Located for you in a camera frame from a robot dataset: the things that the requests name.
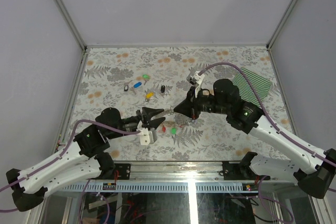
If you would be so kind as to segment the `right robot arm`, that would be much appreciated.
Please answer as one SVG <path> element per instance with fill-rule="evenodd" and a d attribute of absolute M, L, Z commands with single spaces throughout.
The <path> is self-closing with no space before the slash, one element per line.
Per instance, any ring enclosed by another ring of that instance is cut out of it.
<path fill-rule="evenodd" d="M 278 176 L 298 185 L 314 198 L 324 198 L 335 177 L 334 149 L 325 151 L 277 125 L 261 108 L 243 100 L 239 89 L 228 79 L 217 80 L 213 89 L 213 93 L 204 94 L 204 89 L 194 84 L 174 112 L 193 120 L 202 112 L 226 115 L 231 127 L 271 145 L 288 157 L 287 160 L 272 159 L 249 152 L 239 165 L 243 178 Z"/>

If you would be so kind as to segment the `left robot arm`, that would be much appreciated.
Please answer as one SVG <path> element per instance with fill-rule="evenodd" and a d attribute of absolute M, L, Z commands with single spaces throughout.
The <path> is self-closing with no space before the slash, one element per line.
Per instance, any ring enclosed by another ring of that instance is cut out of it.
<path fill-rule="evenodd" d="M 11 169 L 6 173 L 16 210 L 31 210 L 56 191 L 85 179 L 109 179 L 116 165 L 107 149 L 109 140 L 134 135 L 141 145 L 157 140 L 156 129 L 165 121 L 157 115 L 164 109 L 143 107 L 134 116 L 123 119 L 118 109 L 104 109 L 80 133 L 72 132 L 65 147 L 27 169 Z"/>

